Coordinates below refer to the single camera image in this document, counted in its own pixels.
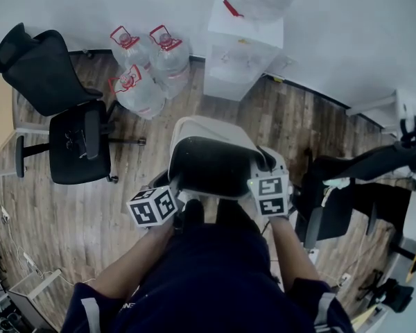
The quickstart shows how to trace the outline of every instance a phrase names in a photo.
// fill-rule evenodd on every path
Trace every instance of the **mesh backrest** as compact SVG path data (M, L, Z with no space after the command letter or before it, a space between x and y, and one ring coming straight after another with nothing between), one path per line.
M101 97L82 86L57 31L43 32L34 39L21 30L11 31L0 43L0 72L44 116Z

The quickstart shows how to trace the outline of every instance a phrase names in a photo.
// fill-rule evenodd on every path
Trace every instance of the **wooden floor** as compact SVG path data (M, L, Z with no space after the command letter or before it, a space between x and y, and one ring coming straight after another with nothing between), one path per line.
M110 55L93 60L74 56L73 63L86 87L102 90L109 104L108 78L117 65ZM353 157L392 139L360 117L346 117L345 111L319 96L296 87L262 78L251 92L237 103L203 96L204 65L191 63L191 80L186 89L152 121L144 121L129 112L118 112L116 135L122 138L146 137L144 148L111 145L112 169L120 181L117 185L99 180L84 185L64 186L51 181L48 153L26 159L25 178L0 178L0 201L11 216L10 229L21 246L42 271L60 268L70 282L94 278L107 265L119 258L141 236L136 230L125 202L168 165L169 146L175 122L184 116L200 114L242 127L256 144L281 153L287 162L291 179L299 184L306 170L305 148L314 155ZM24 121L47 123L23 99L19 100ZM46 142L45 136L25 135L25 144ZM0 167L14 162L15 140L0 154ZM214 220L214 200L206 200L207 220ZM254 217L250 201L243 206ZM264 223L256 219L259 226ZM320 243L318 270L330 285L344 272L352 275L349 287L338 295L345 309L353 314L357 288L373 268L386 263L390 226L378 222L376 232L365 236L367 219L354 214L348 233L339 239ZM265 233L270 244L272 270L278 274L277 257L271 231ZM8 269L8 284L25 276L16 259L16 249L8 229L0 222L0 253ZM72 288L61 282L47 303L40 303L46 315L60 326Z

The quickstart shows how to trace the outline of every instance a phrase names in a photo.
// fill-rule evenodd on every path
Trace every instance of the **black pants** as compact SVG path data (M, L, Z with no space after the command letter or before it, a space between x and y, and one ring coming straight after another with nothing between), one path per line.
M370 216L376 202L377 218L390 222L398 232L402 232L410 202L410 190L376 183L356 185L354 188L355 210Z
M183 230L188 230L193 225L205 222L205 211L199 200L188 201L185 211L182 213ZM237 201L220 199L217 207L216 225L229 228L251 230L260 234L257 224L248 216Z

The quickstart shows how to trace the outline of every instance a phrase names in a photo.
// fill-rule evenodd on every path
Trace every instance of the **water bottle on dispenser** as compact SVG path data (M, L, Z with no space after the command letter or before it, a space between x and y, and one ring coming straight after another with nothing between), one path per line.
M131 36L123 26L116 28L110 35L112 54L123 69L133 65L143 67L150 72L150 50L153 44L148 36Z
M166 90L167 99L175 98L189 80L189 47L180 39L175 39L164 25L150 32L159 47L153 49L150 61L156 76Z
M140 66L133 65L119 78L111 78L108 82L119 103L144 119L152 119L164 107L165 98L162 89Z

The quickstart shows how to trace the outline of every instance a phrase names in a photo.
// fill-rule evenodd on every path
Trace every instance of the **wooden desk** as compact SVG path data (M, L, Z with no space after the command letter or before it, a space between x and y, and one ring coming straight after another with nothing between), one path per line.
M19 120L17 95L17 90L7 84L0 74L0 151L16 132L49 134L48 126ZM15 174L15 167L0 170L0 176Z

